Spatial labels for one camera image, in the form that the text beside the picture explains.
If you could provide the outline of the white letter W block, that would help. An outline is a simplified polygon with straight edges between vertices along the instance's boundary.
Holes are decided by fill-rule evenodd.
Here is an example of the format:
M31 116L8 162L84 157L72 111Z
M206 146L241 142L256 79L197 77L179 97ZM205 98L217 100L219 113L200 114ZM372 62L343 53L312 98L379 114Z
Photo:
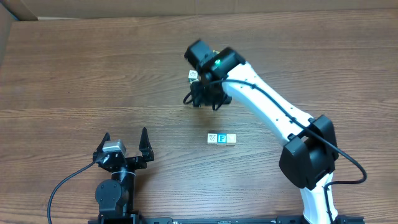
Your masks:
M208 133L207 144L217 144L217 143L218 143L218 135L216 133Z

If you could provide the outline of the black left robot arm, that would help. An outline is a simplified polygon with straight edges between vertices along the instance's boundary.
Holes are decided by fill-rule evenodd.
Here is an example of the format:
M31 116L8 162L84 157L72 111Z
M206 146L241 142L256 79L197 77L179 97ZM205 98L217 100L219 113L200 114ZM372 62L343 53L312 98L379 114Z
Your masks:
M122 140L112 141L106 133L93 153L98 167L108 171L111 178L96 188L99 206L98 223L145 223L140 211L134 208L136 171L145 169L154 160L147 129L143 128L139 143L140 156L127 157Z

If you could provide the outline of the blue letter P block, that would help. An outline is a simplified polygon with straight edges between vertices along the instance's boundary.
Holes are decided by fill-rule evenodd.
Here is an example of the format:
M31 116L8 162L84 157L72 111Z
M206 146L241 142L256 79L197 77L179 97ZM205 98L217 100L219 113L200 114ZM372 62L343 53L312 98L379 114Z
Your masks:
M226 145L227 144L227 134L218 133L217 134L217 145Z

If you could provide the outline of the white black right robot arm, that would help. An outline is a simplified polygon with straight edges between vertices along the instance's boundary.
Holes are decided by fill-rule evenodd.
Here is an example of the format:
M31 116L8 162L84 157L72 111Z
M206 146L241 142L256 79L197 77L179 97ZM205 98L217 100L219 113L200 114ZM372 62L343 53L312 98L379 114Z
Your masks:
M273 90L251 64L230 47L220 52L197 40L184 54L198 73L185 104L194 107L221 105L237 100L249 108L283 147L279 167L299 188L303 218L307 223L334 223L338 216L329 183L337 153L334 127L325 116L315 119Z

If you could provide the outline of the white block green side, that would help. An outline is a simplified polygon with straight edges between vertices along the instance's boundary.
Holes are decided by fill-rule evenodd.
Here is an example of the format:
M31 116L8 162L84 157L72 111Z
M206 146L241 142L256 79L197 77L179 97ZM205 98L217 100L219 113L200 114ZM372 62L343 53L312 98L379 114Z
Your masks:
M190 83L196 82L199 80L199 74L196 70L190 70L188 73L188 81Z

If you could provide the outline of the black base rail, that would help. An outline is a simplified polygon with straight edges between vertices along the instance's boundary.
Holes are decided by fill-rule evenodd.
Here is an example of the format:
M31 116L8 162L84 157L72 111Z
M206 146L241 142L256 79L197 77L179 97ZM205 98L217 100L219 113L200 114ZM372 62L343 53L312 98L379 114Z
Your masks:
M105 220L88 220L87 224L100 223L138 223L138 224L305 224L308 223L303 215L279 216L276 218L199 218L199 219L173 219L170 217L144 218L142 215L133 215L131 218Z

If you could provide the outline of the lone yellow block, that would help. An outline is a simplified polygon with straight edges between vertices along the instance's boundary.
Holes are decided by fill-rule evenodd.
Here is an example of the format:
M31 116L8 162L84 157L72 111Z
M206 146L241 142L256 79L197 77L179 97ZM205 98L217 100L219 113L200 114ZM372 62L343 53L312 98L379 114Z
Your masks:
M237 142L236 134L228 133L226 135L226 144L227 145L235 145Z

